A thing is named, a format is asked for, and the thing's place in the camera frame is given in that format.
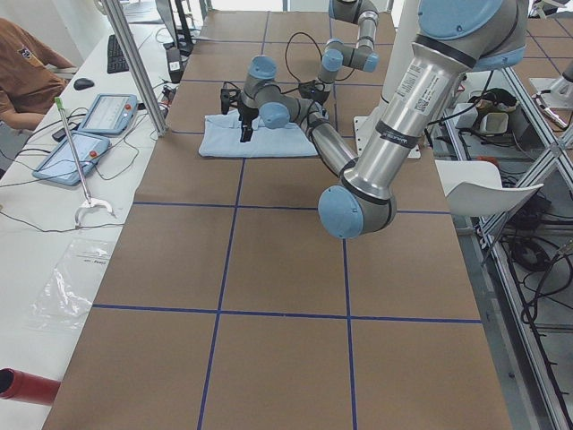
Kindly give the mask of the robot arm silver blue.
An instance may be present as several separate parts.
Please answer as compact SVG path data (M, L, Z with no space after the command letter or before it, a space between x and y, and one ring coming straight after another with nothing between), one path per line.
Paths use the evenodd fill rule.
M527 9L525 1L422 1L412 60L361 154L352 152L324 117L325 90L316 99L287 96L275 82L275 62L256 56L237 97L241 138L251 139L255 119L270 129L299 125L339 180L319 199L323 227L339 238L381 230L397 210L393 179L461 76L522 59Z
M353 46L337 38L329 39L321 55L317 77L303 85L299 92L303 98L324 104L336 81L348 79L355 70L372 73L380 58L374 50L379 12L372 1L330 1L329 17L354 24L357 38Z

